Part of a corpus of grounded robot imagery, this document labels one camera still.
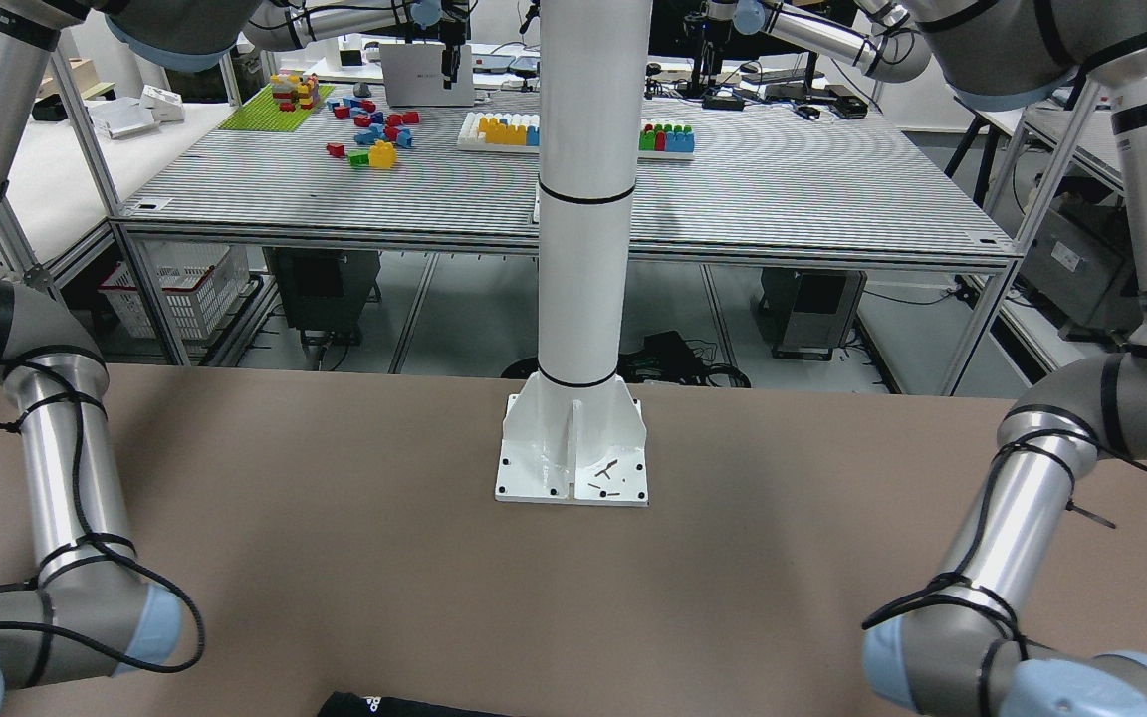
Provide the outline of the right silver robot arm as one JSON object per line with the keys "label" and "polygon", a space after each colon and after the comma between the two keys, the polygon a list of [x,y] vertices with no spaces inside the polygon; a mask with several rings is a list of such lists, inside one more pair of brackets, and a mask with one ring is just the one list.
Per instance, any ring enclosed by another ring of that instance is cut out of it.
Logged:
{"label": "right silver robot arm", "polygon": [[[196,70],[235,45],[255,1],[0,1],[0,203],[15,153],[64,28],[92,10],[163,67]],[[0,708],[8,689],[115,676],[172,673],[192,599],[136,561],[102,396],[108,367],[69,310],[0,280],[0,385],[18,410],[36,576],[0,587]]]}

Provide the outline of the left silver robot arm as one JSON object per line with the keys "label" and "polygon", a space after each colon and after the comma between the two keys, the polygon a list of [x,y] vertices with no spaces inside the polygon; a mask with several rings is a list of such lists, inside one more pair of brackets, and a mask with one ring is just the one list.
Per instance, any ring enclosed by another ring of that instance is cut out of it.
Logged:
{"label": "left silver robot arm", "polygon": [[1071,363],[1002,419],[988,477],[924,589],[864,623],[871,689],[916,714],[1147,716],[1147,656],[1041,647],[1017,615],[1075,486],[1147,460],[1147,1],[910,1],[944,78],[975,108],[1041,100],[1071,70],[1111,100],[1142,322],[1119,354]]}

